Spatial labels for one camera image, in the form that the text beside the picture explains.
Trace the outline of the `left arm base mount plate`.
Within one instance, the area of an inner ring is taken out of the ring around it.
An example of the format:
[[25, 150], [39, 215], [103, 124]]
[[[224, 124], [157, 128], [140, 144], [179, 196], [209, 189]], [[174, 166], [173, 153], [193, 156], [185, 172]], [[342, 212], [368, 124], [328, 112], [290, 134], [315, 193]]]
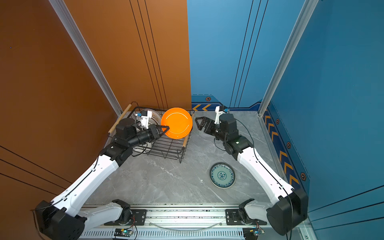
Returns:
[[107, 222], [104, 226], [143, 226], [145, 224], [147, 210], [123, 210], [121, 216], [116, 221]]

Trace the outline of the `black wire dish rack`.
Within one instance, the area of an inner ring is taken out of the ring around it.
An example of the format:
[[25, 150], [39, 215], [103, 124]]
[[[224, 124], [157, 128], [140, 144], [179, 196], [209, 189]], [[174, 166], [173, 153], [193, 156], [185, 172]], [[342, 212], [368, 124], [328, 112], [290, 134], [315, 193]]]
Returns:
[[[135, 116], [145, 108], [147, 107], [139, 105], [133, 107], [131, 104], [126, 107], [110, 129], [109, 139], [101, 155], [110, 156], [119, 165], [122, 165], [128, 157], [140, 155], [152, 155], [181, 163], [191, 134], [180, 140], [171, 139], [164, 134], [161, 138], [149, 143], [146, 129], [141, 128], [140, 118]], [[161, 116], [166, 112], [164, 109], [153, 110]]]

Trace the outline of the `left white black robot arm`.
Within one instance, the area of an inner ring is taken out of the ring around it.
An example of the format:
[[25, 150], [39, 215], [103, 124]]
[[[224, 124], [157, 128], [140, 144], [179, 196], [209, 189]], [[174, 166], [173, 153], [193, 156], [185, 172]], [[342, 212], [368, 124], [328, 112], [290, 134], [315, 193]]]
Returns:
[[82, 207], [101, 183], [133, 154], [135, 147], [154, 142], [169, 129], [152, 124], [138, 131], [134, 119], [121, 120], [116, 134], [95, 162], [61, 194], [50, 202], [41, 201], [32, 211], [38, 234], [51, 240], [77, 240], [84, 231], [108, 222], [130, 223], [131, 206], [122, 200], [113, 200], [90, 211], [83, 211]]

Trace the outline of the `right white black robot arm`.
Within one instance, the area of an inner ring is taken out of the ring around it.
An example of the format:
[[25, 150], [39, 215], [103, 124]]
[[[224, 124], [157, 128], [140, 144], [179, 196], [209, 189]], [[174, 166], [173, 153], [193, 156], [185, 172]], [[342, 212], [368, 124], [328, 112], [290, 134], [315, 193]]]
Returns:
[[268, 222], [284, 236], [307, 219], [309, 197], [305, 190], [292, 187], [263, 160], [253, 140], [239, 134], [239, 120], [232, 114], [220, 112], [215, 120], [198, 117], [195, 121], [198, 130], [223, 142], [225, 151], [252, 174], [270, 199], [267, 208], [257, 205], [254, 200], [240, 205], [243, 222]]

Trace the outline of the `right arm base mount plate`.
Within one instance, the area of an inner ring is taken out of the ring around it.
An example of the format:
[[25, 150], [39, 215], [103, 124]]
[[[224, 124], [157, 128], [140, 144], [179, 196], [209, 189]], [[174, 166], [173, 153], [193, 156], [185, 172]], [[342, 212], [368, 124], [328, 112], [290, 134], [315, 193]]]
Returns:
[[258, 219], [251, 219], [248, 217], [245, 211], [240, 209], [226, 209], [226, 223], [228, 226], [235, 226], [235, 225], [267, 225], [267, 222], [258, 220]]

